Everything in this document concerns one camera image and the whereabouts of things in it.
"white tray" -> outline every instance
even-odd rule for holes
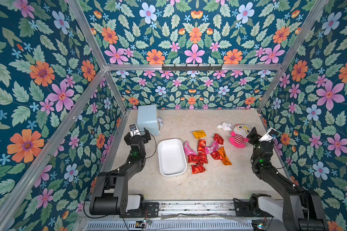
[[[176,176],[186,171],[186,159],[179,139],[161,141],[158,144],[159,170],[164,176]]]

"light blue box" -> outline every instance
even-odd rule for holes
[[[145,105],[138,108],[138,129],[144,131],[144,128],[153,136],[161,134],[159,126],[159,114],[157,105]]]

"plush toy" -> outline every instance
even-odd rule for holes
[[[231,123],[223,122],[222,124],[217,125],[217,128],[222,128],[224,131],[231,131]]]
[[[229,138],[230,143],[238,148],[245,148],[245,143],[248,142],[247,135],[250,133],[250,128],[243,124],[238,124],[235,126],[234,131],[231,132]]]

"floor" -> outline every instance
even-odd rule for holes
[[[129,125],[136,123],[137,110],[130,112],[124,134],[129,132]],[[147,159],[144,169],[135,174],[128,182],[129,194],[143,194],[147,200],[228,200],[232,198],[249,199],[252,193],[266,193],[275,199],[282,197],[267,183],[252,172],[250,157],[253,146],[246,143],[244,149],[238,149],[229,142],[230,132],[216,128],[222,122],[234,125],[246,124],[256,127],[263,135],[266,130],[256,110],[159,110],[163,126],[161,134],[155,136],[157,145],[160,141],[177,138],[183,143],[188,141],[194,151],[198,140],[193,131],[204,130],[207,146],[213,142],[215,133],[222,136],[224,148],[232,165],[225,166],[221,160],[214,160],[208,155],[208,164],[204,164],[204,173],[192,174],[191,164],[182,175],[165,177],[159,171],[157,153]],[[152,139],[145,144],[147,156],[155,150]],[[122,140],[118,148],[113,167],[116,169],[125,163],[130,148]],[[276,168],[282,167],[274,153],[271,162]]]

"white stuffed animal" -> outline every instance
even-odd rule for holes
[[[232,126],[231,123],[223,122],[222,124],[217,125],[217,128],[218,129],[222,128],[222,130],[224,131],[231,131],[232,130],[231,126]]]

